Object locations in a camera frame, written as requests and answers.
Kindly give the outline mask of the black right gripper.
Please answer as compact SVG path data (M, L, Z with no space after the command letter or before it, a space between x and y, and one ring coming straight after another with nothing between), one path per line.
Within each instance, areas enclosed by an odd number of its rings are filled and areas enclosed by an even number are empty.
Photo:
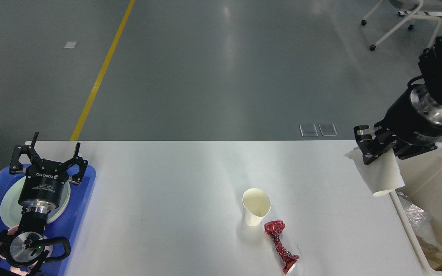
M437 149L434 142L442 137L442 105L432 98L427 86L414 85L374 126L354 127L355 140L365 165L390 150L398 159L409 159Z

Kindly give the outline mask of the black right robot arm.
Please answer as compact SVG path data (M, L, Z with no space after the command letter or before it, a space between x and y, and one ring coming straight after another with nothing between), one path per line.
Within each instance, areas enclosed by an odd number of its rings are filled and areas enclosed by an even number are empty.
M442 35L419 56L419 69L421 75L409 80L381 121L354 127L365 165L389 151L408 159L437 148L442 137Z

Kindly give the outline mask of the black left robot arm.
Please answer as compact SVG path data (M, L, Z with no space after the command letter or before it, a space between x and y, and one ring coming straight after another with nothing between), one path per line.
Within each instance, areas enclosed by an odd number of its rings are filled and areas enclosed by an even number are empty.
M35 276L43 264L62 261L71 253L68 238L46 238L44 232L49 214L60 206L66 183L78 186L88 161L79 155L80 143L64 163L42 159L35 150L38 135L36 132L30 145L15 146L8 169L11 175L24 176L18 198L22 212L14 233L0 232L0 276L18 276L21 268Z

